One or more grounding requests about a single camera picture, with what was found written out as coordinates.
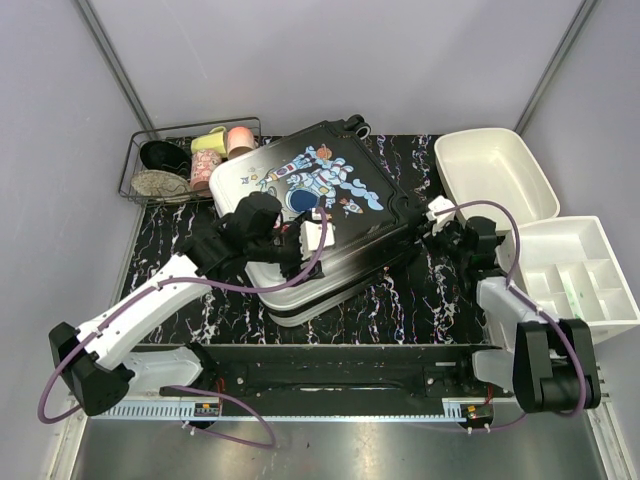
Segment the white compartment organizer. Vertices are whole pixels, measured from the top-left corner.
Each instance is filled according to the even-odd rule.
[[[558,198],[517,133],[505,128],[466,130],[440,137],[434,148],[438,173],[454,203],[493,200],[506,207],[518,225],[558,216]],[[474,216],[495,221],[501,235],[511,230],[494,207],[479,205],[458,212],[462,222]]]
[[[640,311],[598,217],[561,217],[520,228],[522,252],[515,281],[560,318],[581,318],[594,343],[640,325]],[[513,235],[498,247],[508,270]]]

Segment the wire rack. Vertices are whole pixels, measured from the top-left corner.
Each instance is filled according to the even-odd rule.
[[[168,192],[169,194],[167,194],[165,192],[158,196],[140,195],[132,187],[131,179],[137,173],[146,170],[140,160],[140,149],[145,143],[152,140],[164,140],[177,145],[191,155],[191,141],[196,137],[206,135],[210,130],[219,126],[225,126],[227,131],[233,127],[246,127],[253,132],[253,135],[256,137],[257,144],[261,144],[262,125],[258,117],[230,118],[212,122],[155,128],[153,130],[141,130],[134,133],[129,141],[127,155],[124,159],[122,175],[120,176],[120,185],[118,187],[118,193],[120,196],[143,206],[212,201],[210,196],[203,196],[203,193],[206,193],[208,189],[197,191],[185,191],[184,189],[180,189],[180,191],[176,191],[175,194],[172,192]]]

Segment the cable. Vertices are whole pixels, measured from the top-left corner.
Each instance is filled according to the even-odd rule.
[[[321,220],[322,220],[322,231],[321,231],[321,234],[320,234],[320,241],[319,241],[318,249],[311,256],[311,259],[310,259],[309,263],[307,264],[307,266],[298,275],[296,275],[294,278],[292,278],[291,280],[289,280],[289,281],[287,281],[285,283],[282,283],[280,285],[275,285],[273,287],[252,288],[252,287],[242,287],[242,286],[238,286],[238,285],[230,285],[230,284],[226,284],[226,283],[216,282],[216,281],[213,281],[213,280],[207,280],[207,279],[204,279],[204,278],[177,277],[177,278],[169,278],[167,280],[163,280],[161,282],[158,282],[158,288],[162,288],[162,287],[164,287],[166,285],[171,285],[173,283],[199,283],[199,284],[203,284],[203,285],[209,285],[209,286],[215,287],[215,288],[220,288],[222,290],[228,290],[228,291],[231,291],[231,292],[239,292],[239,293],[273,293],[273,292],[278,292],[280,290],[284,290],[285,288],[289,288],[289,287],[292,287],[294,285],[297,285],[299,282],[302,282],[307,278],[309,273],[313,270],[313,268],[316,266],[316,264],[320,260],[320,255],[322,255],[322,251],[324,249],[324,244],[325,244],[325,241],[327,239],[327,230],[328,230],[327,214],[325,213],[325,211],[322,208],[318,208],[317,211],[320,214],[320,217],[321,217]],[[91,341],[94,338],[96,338],[98,336],[99,332],[102,332],[102,330],[107,328],[111,323],[113,323],[120,315],[122,315],[132,305],[134,305],[135,303],[137,303],[140,300],[142,300],[144,297],[149,295],[151,292],[155,292],[155,291],[156,291],[156,287],[145,288],[144,290],[138,292],[136,295],[134,295],[129,300],[124,302],[109,317],[105,318],[104,321],[102,323],[100,323],[100,325],[98,325],[98,328],[96,329],[95,332],[91,332],[89,335],[87,335],[87,337],[84,340],[82,340],[80,343],[78,343],[78,345],[76,345],[76,347],[73,350],[71,350],[71,352],[69,352],[69,354],[67,356],[65,356],[60,361],[58,366],[54,369],[53,373],[49,377],[49,380],[47,380],[47,383],[45,384],[45,387],[44,387],[44,390],[42,392],[42,395],[40,396],[40,400],[38,401],[38,419],[42,423],[45,423],[45,424],[48,424],[48,425],[53,424],[53,423],[57,423],[57,422],[59,422],[61,420],[64,420],[65,418],[73,415],[78,410],[80,410],[80,408],[81,408],[80,405],[76,405],[75,407],[71,408],[70,410],[58,415],[57,417],[47,417],[47,415],[45,413],[45,408],[46,408],[46,405],[47,405],[47,399],[49,398],[49,395],[51,393],[51,390],[53,389],[53,385],[55,384],[56,380],[62,374],[64,369],[67,368],[67,366],[69,366],[71,361],[89,343],[91,343]],[[233,402],[233,400],[231,400],[232,397],[229,397],[229,398],[227,398],[227,397],[229,397],[229,396],[225,395],[225,397],[223,397],[223,398]]]
[[[489,384],[487,386],[487,399],[484,401],[484,403],[482,404],[484,405],[489,405],[491,403],[491,400],[493,399],[493,384]]]
[[[512,227],[512,230],[513,230],[513,235],[514,235],[514,238],[515,238],[515,254],[514,254],[514,258],[513,258],[513,263],[511,264],[511,268],[509,269],[509,271],[507,273],[507,279],[506,279],[507,289],[513,295],[515,295],[516,298],[518,298],[522,303],[524,303],[529,308],[534,310],[543,320],[545,320],[549,324],[549,326],[551,326],[551,328],[556,333],[556,335],[558,335],[558,338],[560,338],[560,341],[562,342],[562,345],[567,350],[567,355],[571,359],[571,363],[573,363],[573,368],[575,369],[576,375],[578,376],[578,385],[579,385],[578,403],[577,403],[576,407],[571,412],[568,412],[568,413],[556,412],[556,413],[558,415],[560,415],[560,416],[575,417],[576,415],[579,415],[580,413],[582,413],[582,411],[584,410],[584,402],[585,402],[585,400],[587,398],[587,385],[586,385],[586,383],[584,381],[584,371],[582,370],[582,365],[580,364],[580,360],[578,359],[578,356],[576,355],[575,350],[571,346],[571,342],[569,342],[569,339],[567,338],[565,333],[562,331],[560,326],[551,317],[551,315],[549,315],[544,310],[542,310],[527,295],[522,293],[515,286],[515,284],[513,282],[513,276],[515,275],[516,269],[518,268],[518,265],[520,264],[520,250],[521,250],[521,248],[520,248],[520,245],[521,245],[521,242],[520,242],[520,230],[518,230],[518,224],[516,222],[516,219],[513,217],[513,215],[511,215],[511,212],[509,212],[509,210],[507,210],[505,207],[503,207],[499,203],[494,202],[492,200],[473,200],[471,202],[462,203],[462,204],[457,205],[457,206],[455,206],[453,208],[448,208],[448,209],[442,210],[440,212],[434,212],[434,215],[443,215],[445,213],[457,212],[458,210],[462,210],[463,208],[472,207],[472,206],[475,206],[475,205],[491,205],[493,207],[496,207],[499,210],[501,210],[507,216],[507,218],[509,219],[509,222],[511,223],[511,227]]]
[[[491,432],[503,432],[515,425],[518,425],[519,423],[523,422],[525,419],[527,418],[527,414],[526,413],[522,413],[522,415],[520,415],[518,418],[516,418],[515,420],[512,420],[509,423],[505,423],[504,425],[498,425],[497,427],[491,427]],[[490,433],[489,430],[478,430],[478,432],[482,432],[482,433]]]
[[[266,450],[270,450],[272,448],[275,448],[275,446],[276,446],[276,434],[273,433],[273,430],[271,429],[271,427],[269,426],[267,421],[264,418],[262,418],[262,416],[258,412],[256,412],[253,408],[251,408],[249,405],[244,403],[242,400],[238,400],[237,398],[232,397],[231,395],[227,395],[225,393],[208,392],[206,390],[199,390],[197,388],[184,387],[182,385],[171,385],[169,388],[175,388],[176,390],[180,390],[180,391],[185,392],[185,393],[193,393],[195,395],[203,395],[203,396],[206,396],[206,397],[216,397],[216,398],[219,398],[221,400],[227,400],[227,401],[229,401],[231,403],[235,403],[236,405],[238,405],[239,407],[241,407],[242,409],[246,410],[251,415],[253,415],[256,418],[256,420],[258,420],[258,422],[260,422],[260,424],[266,430],[267,434],[269,434],[269,438],[271,439],[271,443],[253,442],[251,440],[245,440],[243,438],[238,438],[238,437],[232,437],[230,435],[225,435],[224,433],[218,433],[218,432],[211,432],[209,430],[198,430],[198,429],[196,429],[200,433],[204,433],[205,435],[209,435],[211,437],[222,438],[224,440],[229,440],[231,442],[240,443],[240,444],[246,445],[248,447],[264,448]]]

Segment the black suitcase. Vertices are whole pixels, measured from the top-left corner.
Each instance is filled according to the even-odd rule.
[[[412,202],[364,145],[359,115],[324,121],[223,163],[209,186],[218,213],[233,212],[254,191],[283,205],[285,221],[313,207],[331,214],[335,245],[322,253],[323,278],[262,294],[282,326],[304,323],[378,282],[420,249],[426,206]],[[283,283],[277,265],[249,263],[257,287]]]

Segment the plate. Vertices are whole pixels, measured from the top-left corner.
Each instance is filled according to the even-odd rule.
[[[166,203],[186,202],[191,198],[189,182],[179,175],[162,170],[144,170],[131,179],[131,186],[140,195]]]

